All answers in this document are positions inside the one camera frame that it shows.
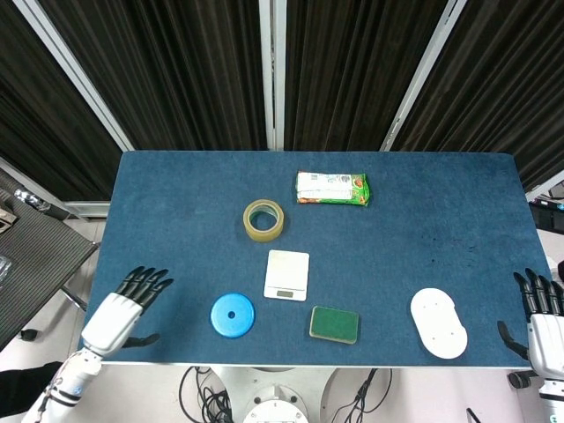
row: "white plastic plate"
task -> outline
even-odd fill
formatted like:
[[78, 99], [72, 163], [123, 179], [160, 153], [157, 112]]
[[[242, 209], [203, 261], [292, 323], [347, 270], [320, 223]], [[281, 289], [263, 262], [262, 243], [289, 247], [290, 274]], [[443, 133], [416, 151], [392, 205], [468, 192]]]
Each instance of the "white plastic plate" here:
[[468, 345], [453, 300], [440, 289], [425, 288], [412, 299], [412, 316], [426, 349], [441, 359], [455, 359]]

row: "robotic arm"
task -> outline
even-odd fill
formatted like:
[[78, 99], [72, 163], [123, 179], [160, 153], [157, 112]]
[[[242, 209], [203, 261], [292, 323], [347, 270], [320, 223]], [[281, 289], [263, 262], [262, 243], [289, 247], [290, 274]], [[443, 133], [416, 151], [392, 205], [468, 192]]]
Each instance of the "robotic arm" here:
[[564, 289], [556, 282], [525, 270], [513, 276], [521, 290], [527, 318], [529, 348], [518, 344], [504, 322], [497, 322], [506, 347], [531, 363], [545, 380], [539, 390], [547, 422], [564, 422]]
[[115, 292], [100, 304], [82, 331], [85, 347], [63, 363], [23, 423], [64, 421], [100, 372], [103, 359], [120, 348], [149, 345], [159, 339], [158, 334], [147, 338], [129, 338], [129, 334], [139, 317], [173, 283], [170, 278], [161, 280], [167, 273], [167, 270], [137, 267], [125, 277]]

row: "green snack wrapper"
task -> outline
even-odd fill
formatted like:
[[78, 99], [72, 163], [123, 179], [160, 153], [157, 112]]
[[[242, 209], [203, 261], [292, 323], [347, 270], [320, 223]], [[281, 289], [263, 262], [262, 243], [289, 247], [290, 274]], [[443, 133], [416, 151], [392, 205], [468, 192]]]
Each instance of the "green snack wrapper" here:
[[365, 174], [314, 174], [298, 172], [298, 203], [368, 205], [370, 188]]

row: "black curtain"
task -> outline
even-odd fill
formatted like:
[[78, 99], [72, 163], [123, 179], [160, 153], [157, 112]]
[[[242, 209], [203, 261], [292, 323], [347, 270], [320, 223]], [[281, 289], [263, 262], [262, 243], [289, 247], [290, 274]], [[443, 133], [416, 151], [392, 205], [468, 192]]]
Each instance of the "black curtain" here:
[[564, 2], [469, 1], [393, 149], [508, 152], [526, 189], [564, 169]]
[[446, 0], [289, 0], [287, 150], [377, 150]]
[[137, 149], [265, 149], [257, 1], [41, 0]]
[[12, 1], [0, 16], [0, 156], [61, 200], [108, 200], [121, 151]]

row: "white scale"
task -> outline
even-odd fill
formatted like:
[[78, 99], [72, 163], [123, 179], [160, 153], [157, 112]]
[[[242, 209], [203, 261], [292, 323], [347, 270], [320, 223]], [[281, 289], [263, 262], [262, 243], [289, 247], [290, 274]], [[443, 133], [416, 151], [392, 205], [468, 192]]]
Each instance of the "white scale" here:
[[264, 296], [305, 301], [308, 296], [308, 271], [308, 253], [271, 249], [264, 278]]

